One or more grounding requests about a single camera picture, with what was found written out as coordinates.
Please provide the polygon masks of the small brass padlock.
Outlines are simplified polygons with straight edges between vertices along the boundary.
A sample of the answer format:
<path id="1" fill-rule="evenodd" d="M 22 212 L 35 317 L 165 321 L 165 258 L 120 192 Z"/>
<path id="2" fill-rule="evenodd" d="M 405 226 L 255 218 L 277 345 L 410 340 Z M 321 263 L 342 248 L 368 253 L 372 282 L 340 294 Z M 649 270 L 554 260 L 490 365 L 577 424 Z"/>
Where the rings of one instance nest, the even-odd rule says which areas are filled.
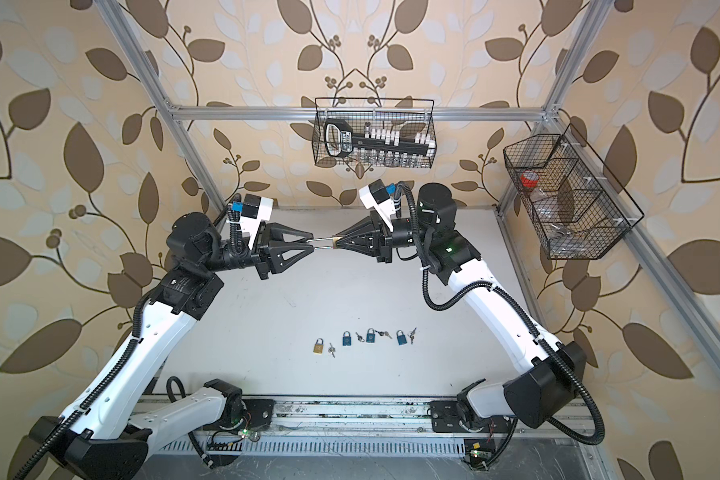
<path id="1" fill-rule="evenodd" d="M 325 351 L 332 357 L 335 357 L 335 347 L 331 343 L 326 344 L 323 338 L 318 338 L 314 343 L 313 353 L 321 355 Z"/>

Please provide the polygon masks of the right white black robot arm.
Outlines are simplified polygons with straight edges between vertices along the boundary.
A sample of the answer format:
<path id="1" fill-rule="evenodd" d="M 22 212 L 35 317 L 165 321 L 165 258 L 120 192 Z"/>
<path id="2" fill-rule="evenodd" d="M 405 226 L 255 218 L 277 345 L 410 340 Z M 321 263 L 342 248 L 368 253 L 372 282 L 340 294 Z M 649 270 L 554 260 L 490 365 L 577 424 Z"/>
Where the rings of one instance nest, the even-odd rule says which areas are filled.
<path id="1" fill-rule="evenodd" d="M 367 219 L 338 233 L 333 245 L 389 263 L 394 251 L 415 250 L 421 264 L 422 296 L 433 311 L 465 301 L 504 348 L 517 372 L 494 384 L 477 380 L 456 396 L 458 427 L 482 433 L 503 419 L 508 430 L 493 449 L 471 450 L 467 462 L 487 471 L 500 458 L 518 425 L 548 423 L 570 439 L 597 446 L 605 422 L 584 386 L 584 350 L 563 344 L 534 320 L 496 279 L 474 245 L 456 229 L 457 204 L 448 187 L 427 183 L 412 191 L 405 182 L 377 180 L 360 189 Z"/>

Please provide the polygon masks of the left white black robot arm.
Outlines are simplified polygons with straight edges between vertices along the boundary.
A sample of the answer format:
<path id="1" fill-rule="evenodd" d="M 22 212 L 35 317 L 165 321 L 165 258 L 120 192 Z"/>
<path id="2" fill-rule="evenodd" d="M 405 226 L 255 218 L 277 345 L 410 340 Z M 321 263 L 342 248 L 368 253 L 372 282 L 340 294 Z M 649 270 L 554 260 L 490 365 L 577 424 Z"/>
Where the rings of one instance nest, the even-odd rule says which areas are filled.
<path id="1" fill-rule="evenodd" d="M 44 416 L 28 437 L 38 448 L 15 472 L 27 478 L 54 459 L 83 479 L 131 479 L 157 450 L 184 433 L 233 421 L 239 389 L 213 380 L 199 392 L 144 417 L 133 409 L 171 351 L 224 286 L 221 271 L 253 267 L 261 279 L 311 254 L 313 234 L 237 213 L 224 240 L 203 213 L 177 219 L 167 245 L 174 267 L 134 308 L 131 334 L 84 392 L 58 417 Z"/>

